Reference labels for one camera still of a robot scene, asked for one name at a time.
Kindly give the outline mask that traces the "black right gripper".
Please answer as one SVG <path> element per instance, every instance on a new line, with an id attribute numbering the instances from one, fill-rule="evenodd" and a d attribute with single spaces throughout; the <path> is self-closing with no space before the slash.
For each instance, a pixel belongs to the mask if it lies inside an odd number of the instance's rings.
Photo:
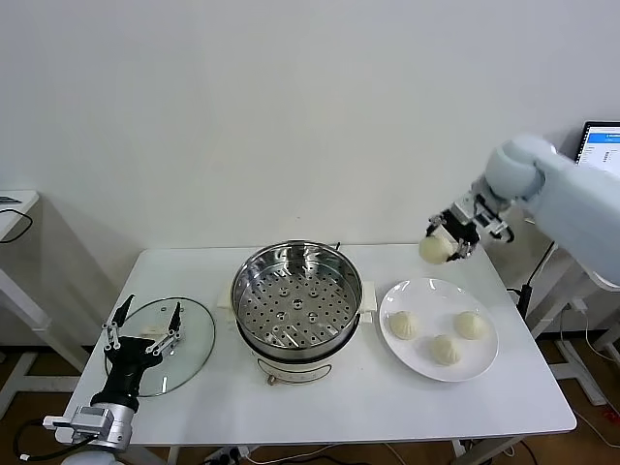
<path id="1" fill-rule="evenodd" d="M 453 205 L 439 214 L 429 218 L 426 236 L 444 235 L 452 237 L 456 248 L 452 259 L 468 259 L 480 241 L 476 224 L 471 216 L 457 205 Z"/>

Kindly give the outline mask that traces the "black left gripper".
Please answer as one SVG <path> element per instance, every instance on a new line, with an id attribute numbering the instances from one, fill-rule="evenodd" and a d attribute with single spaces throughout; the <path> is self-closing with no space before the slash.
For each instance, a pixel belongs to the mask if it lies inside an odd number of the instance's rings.
<path id="1" fill-rule="evenodd" d="M 108 379 L 103 387 L 104 401 L 136 401 L 140 383 L 147 369 L 159 365 L 181 339 L 182 306 L 176 302 L 167 332 L 156 341 L 147 338 L 119 336 L 134 295 L 117 307 L 102 325 L 106 336 L 106 358 L 111 363 Z"/>

